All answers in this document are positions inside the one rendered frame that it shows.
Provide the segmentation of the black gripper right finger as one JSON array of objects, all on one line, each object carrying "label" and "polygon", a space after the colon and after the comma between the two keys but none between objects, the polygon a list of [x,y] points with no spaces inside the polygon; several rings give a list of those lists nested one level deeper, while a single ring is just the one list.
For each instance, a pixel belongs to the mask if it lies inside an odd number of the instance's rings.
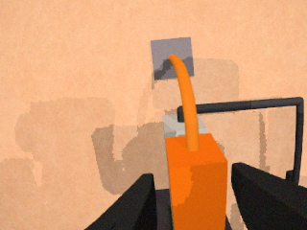
[{"label": "black gripper right finger", "polygon": [[231,189],[247,230],[307,230],[307,188],[253,168],[231,164]]}]

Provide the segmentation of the orange power plug with cord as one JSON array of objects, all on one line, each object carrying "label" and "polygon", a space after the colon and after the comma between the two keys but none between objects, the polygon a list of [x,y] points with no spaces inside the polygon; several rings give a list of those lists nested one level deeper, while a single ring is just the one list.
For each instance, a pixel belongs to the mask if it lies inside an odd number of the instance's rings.
[{"label": "orange power plug with cord", "polygon": [[199,134],[195,96],[183,61],[170,54],[183,101],[185,137],[166,138],[173,230],[225,230],[227,160],[211,134]]}]

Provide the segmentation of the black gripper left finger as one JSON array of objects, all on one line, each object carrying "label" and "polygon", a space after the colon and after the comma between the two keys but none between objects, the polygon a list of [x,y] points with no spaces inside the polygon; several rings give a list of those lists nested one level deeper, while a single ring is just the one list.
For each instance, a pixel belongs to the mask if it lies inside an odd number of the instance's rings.
[{"label": "black gripper left finger", "polygon": [[143,173],[84,230],[157,230],[154,174]]}]

